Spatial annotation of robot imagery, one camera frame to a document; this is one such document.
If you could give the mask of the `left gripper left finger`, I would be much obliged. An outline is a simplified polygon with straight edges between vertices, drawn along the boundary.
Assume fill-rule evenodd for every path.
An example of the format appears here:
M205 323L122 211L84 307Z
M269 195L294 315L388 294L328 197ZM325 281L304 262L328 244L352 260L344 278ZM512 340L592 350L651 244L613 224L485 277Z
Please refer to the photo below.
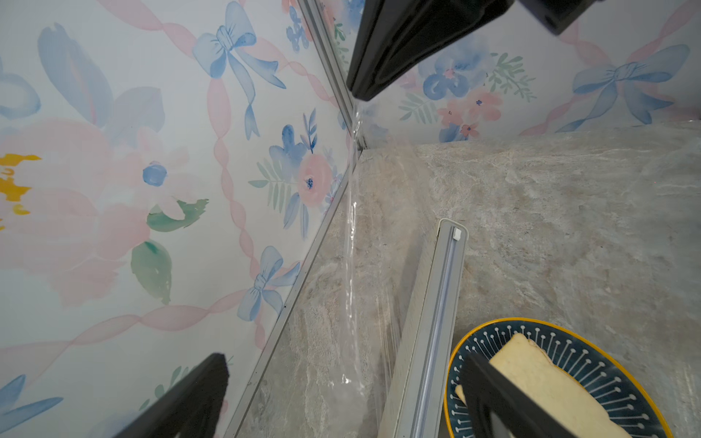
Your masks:
M118 438L215 436L225 401L229 373L226 357L213 353L189 372Z

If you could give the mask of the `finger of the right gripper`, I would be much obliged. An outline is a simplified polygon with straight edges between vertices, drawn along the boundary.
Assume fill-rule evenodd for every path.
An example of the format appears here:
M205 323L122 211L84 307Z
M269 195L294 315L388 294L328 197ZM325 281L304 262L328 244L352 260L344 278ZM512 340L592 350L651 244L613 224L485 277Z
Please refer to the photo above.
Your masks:
M598 0L520 0L545 29L560 36Z
M420 61L512 6L498 0L367 1L346 80L350 94L372 100Z

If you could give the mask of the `blue yellow-rimmed plate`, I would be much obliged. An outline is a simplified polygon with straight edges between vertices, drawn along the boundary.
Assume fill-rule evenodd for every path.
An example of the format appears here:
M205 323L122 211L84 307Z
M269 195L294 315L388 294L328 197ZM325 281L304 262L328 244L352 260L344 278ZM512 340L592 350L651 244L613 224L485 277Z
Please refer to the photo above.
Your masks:
M465 359L476 354L492 359L513 336L520 334L537 344L549 359L584 388L632 437L671 437L673 434L646 390L618 361L584 337L537 319L495 319L473 328L454 348L443 401L445 423L451 437L472 437L465 403L455 390Z

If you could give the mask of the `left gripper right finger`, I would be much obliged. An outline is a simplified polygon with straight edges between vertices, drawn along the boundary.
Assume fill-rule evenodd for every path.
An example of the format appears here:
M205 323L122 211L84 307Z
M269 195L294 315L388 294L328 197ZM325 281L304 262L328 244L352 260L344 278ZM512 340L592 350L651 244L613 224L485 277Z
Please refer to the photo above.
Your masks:
M480 355L465 359L461 385L476 437L572 436Z

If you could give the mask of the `cream plastic wrap dispenser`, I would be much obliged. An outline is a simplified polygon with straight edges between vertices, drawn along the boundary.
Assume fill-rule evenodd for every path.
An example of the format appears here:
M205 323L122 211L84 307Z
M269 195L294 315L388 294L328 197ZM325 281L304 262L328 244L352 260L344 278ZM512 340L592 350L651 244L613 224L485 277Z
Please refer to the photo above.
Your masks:
M443 218L429 237L414 279L380 437L436 437L440 429L469 232Z

